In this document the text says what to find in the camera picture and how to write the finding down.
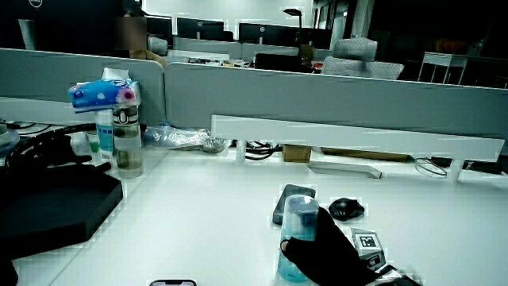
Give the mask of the person's right hand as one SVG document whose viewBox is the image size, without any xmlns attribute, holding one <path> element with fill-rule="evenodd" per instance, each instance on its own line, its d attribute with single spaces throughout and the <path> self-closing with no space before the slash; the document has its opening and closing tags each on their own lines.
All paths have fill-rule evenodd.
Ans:
<svg viewBox="0 0 508 286">
<path fill-rule="evenodd" d="M 365 286 L 381 277 L 361 261 L 352 243 L 323 207 L 318 210 L 314 240 L 285 239 L 280 250 L 320 286 Z"/>
</svg>

